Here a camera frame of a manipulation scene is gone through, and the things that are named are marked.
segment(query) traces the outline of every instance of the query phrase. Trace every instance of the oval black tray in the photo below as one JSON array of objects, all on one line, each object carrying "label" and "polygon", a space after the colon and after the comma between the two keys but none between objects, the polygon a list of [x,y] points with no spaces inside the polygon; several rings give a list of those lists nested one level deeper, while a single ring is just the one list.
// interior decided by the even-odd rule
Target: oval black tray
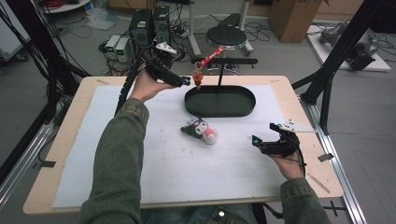
[{"label": "oval black tray", "polygon": [[256,105],[253,92],[241,86],[201,86],[184,96],[186,109],[201,118],[244,117]]}]

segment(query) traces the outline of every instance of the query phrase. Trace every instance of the computer tower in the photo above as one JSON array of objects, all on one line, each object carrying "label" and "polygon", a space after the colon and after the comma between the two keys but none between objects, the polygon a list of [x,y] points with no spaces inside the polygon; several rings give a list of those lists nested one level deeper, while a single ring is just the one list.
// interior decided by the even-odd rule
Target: computer tower
[{"label": "computer tower", "polygon": [[129,25],[131,39],[136,41],[138,47],[145,47],[152,44],[153,22],[150,9],[139,8],[132,16]]},{"label": "computer tower", "polygon": [[171,46],[169,6],[156,6],[153,14],[154,34],[157,43],[166,42],[167,45]]}]

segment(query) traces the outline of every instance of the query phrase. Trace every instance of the green jacket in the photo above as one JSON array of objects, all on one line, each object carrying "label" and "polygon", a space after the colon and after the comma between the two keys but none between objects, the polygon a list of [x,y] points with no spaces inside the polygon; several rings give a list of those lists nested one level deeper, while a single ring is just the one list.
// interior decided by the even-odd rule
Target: green jacket
[{"label": "green jacket", "polygon": [[[90,198],[81,206],[78,223],[141,223],[140,176],[149,111],[129,99],[106,126],[93,166]],[[306,179],[280,187],[285,223],[330,223]]]}]

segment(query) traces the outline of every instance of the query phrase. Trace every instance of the table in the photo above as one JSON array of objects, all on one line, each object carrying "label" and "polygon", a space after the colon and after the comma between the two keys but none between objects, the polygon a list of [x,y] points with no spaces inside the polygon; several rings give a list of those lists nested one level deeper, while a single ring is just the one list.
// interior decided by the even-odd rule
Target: table
[{"label": "table", "polygon": [[[217,76],[205,77],[205,84],[216,84]],[[97,86],[121,86],[125,77],[86,77],[81,82],[78,92],[70,105],[64,123],[55,138],[47,161],[56,161],[53,168],[41,168],[41,171],[32,187],[32,190],[23,207],[26,214],[54,214],[64,212],[77,212],[78,209],[53,209],[52,202],[55,198],[64,163],[72,146],[87,108],[91,102],[93,92]],[[226,76],[223,85],[271,85],[278,105],[284,118],[293,119],[304,125],[310,125],[294,90],[288,79],[282,76]],[[314,133],[297,133],[301,141],[306,167],[307,179],[319,198],[335,198],[343,195],[343,190],[328,161],[320,162],[318,156],[324,154],[318,138]]]}]

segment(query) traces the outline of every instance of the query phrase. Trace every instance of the pink plush toy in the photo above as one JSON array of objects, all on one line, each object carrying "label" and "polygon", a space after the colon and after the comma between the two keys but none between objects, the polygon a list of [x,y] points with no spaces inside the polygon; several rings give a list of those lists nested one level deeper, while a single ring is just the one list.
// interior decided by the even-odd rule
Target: pink plush toy
[{"label": "pink plush toy", "polygon": [[209,128],[203,119],[192,117],[187,124],[188,126],[180,129],[183,133],[202,139],[207,144],[215,144],[218,141],[218,132]]}]

